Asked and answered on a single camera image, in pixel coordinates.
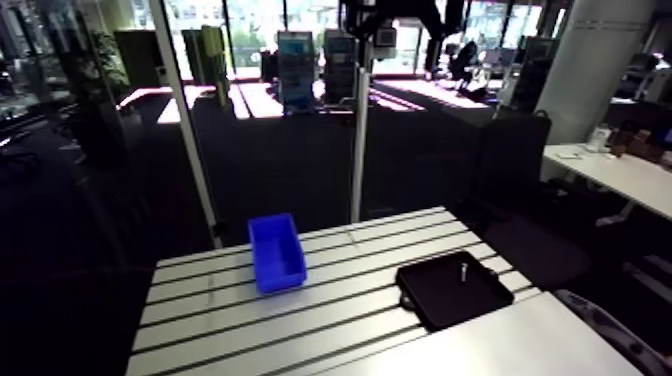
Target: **aluminum profile table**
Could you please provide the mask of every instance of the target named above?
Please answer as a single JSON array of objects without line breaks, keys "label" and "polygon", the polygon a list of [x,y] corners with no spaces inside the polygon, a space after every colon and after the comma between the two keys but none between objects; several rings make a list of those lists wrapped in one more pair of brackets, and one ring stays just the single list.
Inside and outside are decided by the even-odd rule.
[{"label": "aluminum profile table", "polygon": [[256,290],[249,244],[160,261],[127,376],[309,375],[428,335],[399,306],[405,264],[465,250],[520,302],[540,291],[436,207],[299,236],[304,285]]},{"label": "aluminum profile table", "polygon": [[642,373],[546,292],[323,376],[636,376]]}]

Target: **desk leg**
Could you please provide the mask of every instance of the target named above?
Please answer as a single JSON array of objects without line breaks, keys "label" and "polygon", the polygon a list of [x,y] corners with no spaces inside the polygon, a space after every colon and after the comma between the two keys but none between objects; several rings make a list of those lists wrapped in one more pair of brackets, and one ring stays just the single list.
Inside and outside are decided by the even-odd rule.
[{"label": "desk leg", "polygon": [[634,207],[635,203],[633,201],[628,201],[623,209],[621,209],[620,213],[609,217],[598,218],[597,221],[595,221],[595,227],[609,226],[616,223],[625,222],[628,219],[628,216],[630,216],[630,213]]}]

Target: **desk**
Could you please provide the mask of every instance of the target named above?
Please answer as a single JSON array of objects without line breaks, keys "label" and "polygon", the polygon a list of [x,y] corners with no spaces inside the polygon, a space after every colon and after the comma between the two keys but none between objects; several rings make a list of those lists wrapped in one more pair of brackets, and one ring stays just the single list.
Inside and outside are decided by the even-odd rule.
[{"label": "desk", "polygon": [[[579,154],[580,159],[558,156],[572,153]],[[580,144],[546,146],[544,158],[630,200],[616,217],[624,219],[632,206],[638,204],[672,220],[672,173],[656,164],[628,154],[615,158],[609,154],[590,153]]]},{"label": "desk", "polygon": [[641,373],[553,295],[544,293],[322,375]]},{"label": "desk", "polygon": [[249,244],[157,264],[127,375],[310,375],[427,335],[397,269],[466,250],[515,303],[540,291],[441,207],[299,236],[301,288],[261,295]]}]

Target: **column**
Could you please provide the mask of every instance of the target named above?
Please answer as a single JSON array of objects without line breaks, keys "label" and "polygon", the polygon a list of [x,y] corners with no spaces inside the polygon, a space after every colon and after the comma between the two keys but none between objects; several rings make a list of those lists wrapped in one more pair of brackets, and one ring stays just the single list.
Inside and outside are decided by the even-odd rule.
[{"label": "column", "polygon": [[606,113],[655,0],[576,0],[537,110],[553,120],[548,144],[583,142]]}]

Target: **white pole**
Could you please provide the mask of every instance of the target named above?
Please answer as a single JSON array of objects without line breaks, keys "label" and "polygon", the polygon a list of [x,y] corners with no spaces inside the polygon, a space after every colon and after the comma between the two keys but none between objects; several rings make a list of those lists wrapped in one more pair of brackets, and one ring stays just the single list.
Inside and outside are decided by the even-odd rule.
[{"label": "white pole", "polygon": [[369,72],[366,66],[359,67],[357,77],[357,131],[355,135],[355,158],[352,170],[352,201],[350,223],[359,222],[362,205],[362,181],[364,179],[364,151],[366,149],[366,117],[369,109]]},{"label": "white pole", "polygon": [[[180,129],[182,131],[182,139],[187,149],[187,156],[191,165],[191,171],[194,175],[196,189],[203,207],[205,220],[208,223],[208,230],[212,235],[213,226],[216,224],[215,213],[212,209],[210,201],[210,194],[208,186],[205,182],[205,175],[203,174],[203,166],[198,155],[196,147],[196,140],[194,139],[193,127],[191,124],[191,116],[189,108],[187,107],[187,100],[184,95],[184,88],[180,79],[180,71],[177,67],[177,57],[173,49],[172,38],[170,34],[170,26],[168,25],[168,17],[163,4],[164,0],[149,0],[149,7],[152,11],[152,18],[156,27],[156,38],[159,42],[159,50],[163,58],[163,64],[166,68],[168,82],[173,89],[173,97],[177,102],[177,108],[180,113]],[[221,241],[218,237],[214,237],[215,247],[221,247]]]}]

